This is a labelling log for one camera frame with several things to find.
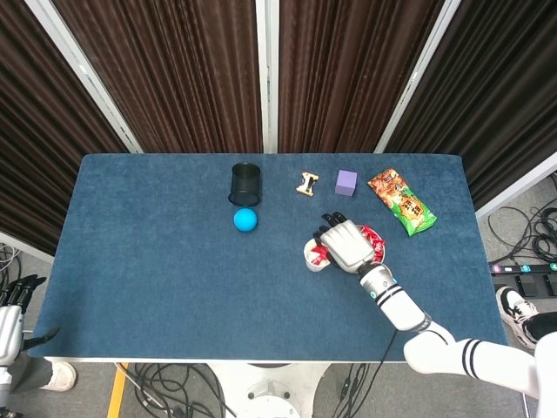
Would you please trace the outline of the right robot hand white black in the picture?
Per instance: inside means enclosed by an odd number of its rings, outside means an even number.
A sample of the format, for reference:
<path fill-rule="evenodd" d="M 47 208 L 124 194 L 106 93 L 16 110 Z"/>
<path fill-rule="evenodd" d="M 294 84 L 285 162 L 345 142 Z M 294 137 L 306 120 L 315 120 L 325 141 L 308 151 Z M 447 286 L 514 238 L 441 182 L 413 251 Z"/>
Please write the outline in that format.
<path fill-rule="evenodd" d="M 372 262 L 375 252 L 356 224 L 340 212 L 324 213 L 326 222 L 314 233 L 319 246 L 327 251 L 327 258 L 348 273 L 357 273 L 365 263 Z"/>

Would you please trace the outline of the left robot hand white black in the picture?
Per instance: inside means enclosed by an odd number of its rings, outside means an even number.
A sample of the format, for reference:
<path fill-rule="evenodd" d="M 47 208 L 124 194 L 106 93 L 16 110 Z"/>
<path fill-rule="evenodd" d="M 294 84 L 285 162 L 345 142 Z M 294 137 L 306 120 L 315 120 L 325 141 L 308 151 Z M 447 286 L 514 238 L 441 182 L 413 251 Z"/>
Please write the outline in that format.
<path fill-rule="evenodd" d="M 42 336 L 23 337 L 24 316 L 32 295 L 46 280 L 32 274 L 1 287 L 1 367 L 10 366 L 20 352 L 47 343 L 60 331 L 60 327 L 53 327 Z"/>

